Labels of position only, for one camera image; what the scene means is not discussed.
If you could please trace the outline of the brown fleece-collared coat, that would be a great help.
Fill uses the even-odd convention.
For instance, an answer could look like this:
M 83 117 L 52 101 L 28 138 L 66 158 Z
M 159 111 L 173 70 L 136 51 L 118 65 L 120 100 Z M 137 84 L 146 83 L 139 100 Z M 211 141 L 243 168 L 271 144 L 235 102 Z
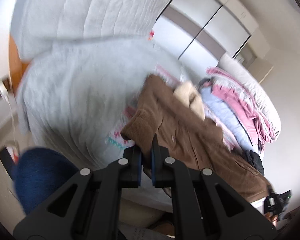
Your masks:
M 222 129 L 184 106 L 157 75 L 146 78 L 136 113 L 121 130 L 121 136 L 134 141 L 147 159 L 156 137 L 170 156 L 194 170 L 210 168 L 250 203 L 268 195 L 270 182 L 226 147 Z

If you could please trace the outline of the black puffer jacket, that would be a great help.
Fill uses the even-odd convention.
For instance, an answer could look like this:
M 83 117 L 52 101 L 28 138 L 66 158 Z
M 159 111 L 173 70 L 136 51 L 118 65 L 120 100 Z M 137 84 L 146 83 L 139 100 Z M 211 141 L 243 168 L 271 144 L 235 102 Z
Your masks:
M 242 157 L 247 163 L 249 163 L 253 168 L 258 170 L 260 174 L 264 176 L 264 167 L 260 156 L 253 150 L 239 151 L 238 149 L 232 149 L 231 153 Z

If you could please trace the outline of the blue knit sleeve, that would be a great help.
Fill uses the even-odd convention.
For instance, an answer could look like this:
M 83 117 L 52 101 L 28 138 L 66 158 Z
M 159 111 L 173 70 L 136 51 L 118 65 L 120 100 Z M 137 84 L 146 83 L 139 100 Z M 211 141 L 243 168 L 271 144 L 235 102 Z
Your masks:
M 78 171 L 65 156 L 52 149 L 36 147 L 23 152 L 13 179 L 24 213 L 28 215 Z

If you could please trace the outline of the pink velvet quilt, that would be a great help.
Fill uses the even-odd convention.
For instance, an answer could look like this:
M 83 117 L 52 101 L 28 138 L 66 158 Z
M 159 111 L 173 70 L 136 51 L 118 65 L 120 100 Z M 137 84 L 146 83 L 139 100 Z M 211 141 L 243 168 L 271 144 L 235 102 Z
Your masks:
M 222 99 L 235 113 L 251 142 L 274 142 L 270 138 L 270 129 L 265 117 L 255 107 L 248 91 L 218 67 L 209 68 L 206 72 L 212 79 L 212 94 Z

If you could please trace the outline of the light blue fleece blanket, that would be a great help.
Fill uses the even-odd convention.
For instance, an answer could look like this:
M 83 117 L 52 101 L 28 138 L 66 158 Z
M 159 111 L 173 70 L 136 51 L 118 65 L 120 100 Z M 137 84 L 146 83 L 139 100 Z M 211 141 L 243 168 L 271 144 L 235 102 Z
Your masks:
M 241 146 L 244 151 L 253 150 L 256 153 L 259 153 L 258 141 L 251 142 L 247 131 L 244 129 L 235 113 L 222 99 L 212 94 L 211 86 L 203 87 L 200 90 L 200 94 L 203 103 L 205 103 L 219 120 L 221 120 L 221 122 L 233 133 L 239 146 Z

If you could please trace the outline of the grey bed sheet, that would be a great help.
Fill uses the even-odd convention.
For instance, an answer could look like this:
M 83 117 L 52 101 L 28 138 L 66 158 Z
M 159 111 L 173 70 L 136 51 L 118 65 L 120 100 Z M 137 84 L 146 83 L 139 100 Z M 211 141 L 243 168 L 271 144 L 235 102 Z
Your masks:
M 18 87 L 19 128 L 38 146 L 79 167 L 99 169 L 121 157 L 110 132 L 149 74 L 182 80 L 182 63 L 145 38 L 58 44 L 34 59 Z

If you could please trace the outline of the wooden door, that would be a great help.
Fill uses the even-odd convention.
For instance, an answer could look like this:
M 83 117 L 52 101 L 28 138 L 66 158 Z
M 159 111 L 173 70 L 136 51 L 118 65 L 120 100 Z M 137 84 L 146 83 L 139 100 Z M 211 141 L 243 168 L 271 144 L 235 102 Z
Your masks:
M 23 61 L 20 59 L 18 47 L 15 44 L 12 35 L 9 36 L 8 62 L 12 93 L 16 96 L 18 87 L 30 64 L 30 61 Z

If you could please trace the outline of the small red box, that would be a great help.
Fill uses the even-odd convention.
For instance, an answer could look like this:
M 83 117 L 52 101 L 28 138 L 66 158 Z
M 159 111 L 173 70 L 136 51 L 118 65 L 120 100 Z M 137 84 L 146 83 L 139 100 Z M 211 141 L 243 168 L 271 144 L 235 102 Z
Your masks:
M 153 39 L 153 36 L 154 36 L 154 31 L 151 30 L 148 36 L 148 40 L 151 41 Z

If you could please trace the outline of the white grey wardrobe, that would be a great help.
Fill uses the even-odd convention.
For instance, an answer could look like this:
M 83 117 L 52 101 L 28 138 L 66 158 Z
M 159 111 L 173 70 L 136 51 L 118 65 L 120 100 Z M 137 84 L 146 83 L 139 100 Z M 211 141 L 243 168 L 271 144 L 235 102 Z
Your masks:
M 197 82 L 223 54 L 239 61 L 262 82 L 273 70 L 263 58 L 269 44 L 239 0 L 166 0 L 151 35 L 173 55 L 185 77 Z

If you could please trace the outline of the grey quilted headboard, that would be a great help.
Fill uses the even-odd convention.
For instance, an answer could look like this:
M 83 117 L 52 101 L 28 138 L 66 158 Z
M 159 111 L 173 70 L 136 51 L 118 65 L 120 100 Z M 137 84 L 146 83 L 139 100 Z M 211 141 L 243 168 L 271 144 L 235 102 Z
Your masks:
M 19 58 L 31 61 L 54 43 L 146 36 L 164 0 L 17 0 L 11 36 Z

